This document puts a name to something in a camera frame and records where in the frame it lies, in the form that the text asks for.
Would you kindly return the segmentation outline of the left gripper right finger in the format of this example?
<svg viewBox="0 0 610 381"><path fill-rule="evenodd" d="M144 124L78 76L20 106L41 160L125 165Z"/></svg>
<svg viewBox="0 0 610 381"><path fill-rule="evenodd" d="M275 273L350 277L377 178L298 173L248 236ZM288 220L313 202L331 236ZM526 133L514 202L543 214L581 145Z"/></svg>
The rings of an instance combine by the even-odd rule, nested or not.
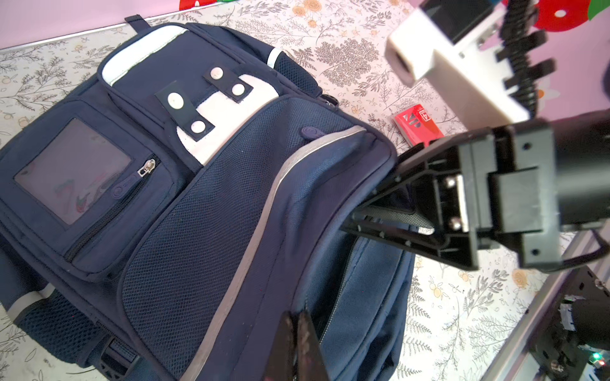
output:
<svg viewBox="0 0 610 381"><path fill-rule="evenodd" d="M329 381L319 339L308 311L299 314L296 337L296 377L300 381Z"/></svg>

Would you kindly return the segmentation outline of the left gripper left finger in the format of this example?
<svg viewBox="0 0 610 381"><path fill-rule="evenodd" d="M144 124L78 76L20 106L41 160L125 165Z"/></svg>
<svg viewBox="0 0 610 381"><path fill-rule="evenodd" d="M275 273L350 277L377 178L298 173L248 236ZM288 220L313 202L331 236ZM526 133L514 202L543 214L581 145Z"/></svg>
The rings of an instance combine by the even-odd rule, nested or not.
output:
<svg viewBox="0 0 610 381"><path fill-rule="evenodd" d="M281 315L263 375L264 381L289 381L295 377L296 328L290 311Z"/></svg>

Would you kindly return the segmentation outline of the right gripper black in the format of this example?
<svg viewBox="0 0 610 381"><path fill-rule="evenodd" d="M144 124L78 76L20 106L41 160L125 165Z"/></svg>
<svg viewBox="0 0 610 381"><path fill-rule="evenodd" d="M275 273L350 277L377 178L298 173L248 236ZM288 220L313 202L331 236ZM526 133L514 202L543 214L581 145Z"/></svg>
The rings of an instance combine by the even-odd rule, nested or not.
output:
<svg viewBox="0 0 610 381"><path fill-rule="evenodd" d="M341 230L466 271L478 252L501 245L521 268L544 272L606 257L608 242L563 259L563 232L595 230L609 218L609 113L543 119L417 144L403 152L366 206L417 210L430 234L406 222L352 213Z"/></svg>

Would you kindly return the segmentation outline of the navy blue student backpack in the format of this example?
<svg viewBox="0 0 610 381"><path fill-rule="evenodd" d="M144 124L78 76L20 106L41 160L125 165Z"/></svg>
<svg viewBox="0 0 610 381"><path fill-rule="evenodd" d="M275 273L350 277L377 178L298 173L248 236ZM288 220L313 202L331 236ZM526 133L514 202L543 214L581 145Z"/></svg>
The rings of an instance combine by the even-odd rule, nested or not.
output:
<svg viewBox="0 0 610 381"><path fill-rule="evenodd" d="M263 380L281 315L330 380L398 367L415 259L341 230L397 162L244 33L151 26L1 150L1 303L110 380Z"/></svg>

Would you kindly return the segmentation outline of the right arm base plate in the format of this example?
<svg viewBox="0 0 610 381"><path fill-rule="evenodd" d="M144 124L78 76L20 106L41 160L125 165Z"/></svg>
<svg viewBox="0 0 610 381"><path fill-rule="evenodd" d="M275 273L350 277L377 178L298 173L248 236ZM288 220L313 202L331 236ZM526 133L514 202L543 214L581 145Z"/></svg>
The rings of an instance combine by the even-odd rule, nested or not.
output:
<svg viewBox="0 0 610 381"><path fill-rule="evenodd" d="M569 274L530 354L546 380L609 379L609 290L592 270Z"/></svg>

